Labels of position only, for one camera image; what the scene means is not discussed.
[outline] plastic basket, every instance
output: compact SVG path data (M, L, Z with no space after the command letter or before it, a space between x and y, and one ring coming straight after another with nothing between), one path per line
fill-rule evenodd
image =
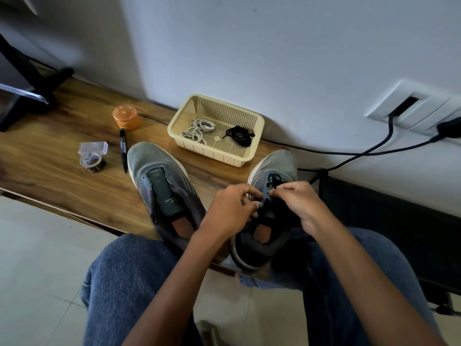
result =
M203 133L207 145L180 135L198 118L210 120L216 124L213 131ZM238 145L229 136L222 138L228 128L236 125L255 134L249 147ZM193 94L171 120L168 133L175 139L177 145L183 148L226 164L242 167L255 156L263 127L264 119L259 114L201 94Z

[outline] leg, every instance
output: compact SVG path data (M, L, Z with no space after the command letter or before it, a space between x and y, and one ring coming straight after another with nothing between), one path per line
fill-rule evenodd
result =
M82 286L88 309L84 345L121 345L177 261L163 242L133 234L109 244L90 266ZM184 341L202 345L192 315Z
M349 228L349 231L407 301L438 332L418 280L401 251L376 232L360 228ZM317 243L303 238L302 234L298 237L297 241L290 241L285 246L286 257L274 257L276 265L272 267L269 285L245 277L241 281L245 285L256 283L265 288L288 284L288 287L299 289L302 286L300 290L303 290L310 345L369 345L358 317L322 250Z

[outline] white wall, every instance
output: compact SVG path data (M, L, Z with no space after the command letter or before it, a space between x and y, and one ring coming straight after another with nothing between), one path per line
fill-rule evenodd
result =
M364 113L401 78L461 93L461 0L32 0L87 79L178 107L203 93L260 112L265 136L360 152ZM426 138L398 130L388 148ZM297 153L300 166L345 157ZM438 142L331 174L461 215L461 148Z

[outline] electrical outlet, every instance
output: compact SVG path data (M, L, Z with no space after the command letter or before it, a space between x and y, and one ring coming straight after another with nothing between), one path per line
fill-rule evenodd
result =
M391 113L395 114L396 126L422 135L435 136L438 123L461 116L461 96L404 79L366 117L387 124L387 117Z

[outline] marker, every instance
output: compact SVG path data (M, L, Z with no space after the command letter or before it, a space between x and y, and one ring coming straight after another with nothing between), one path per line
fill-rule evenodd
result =
M128 161L126 159L126 140L124 129L120 129L120 149L122 150L123 171L126 173L128 171Z

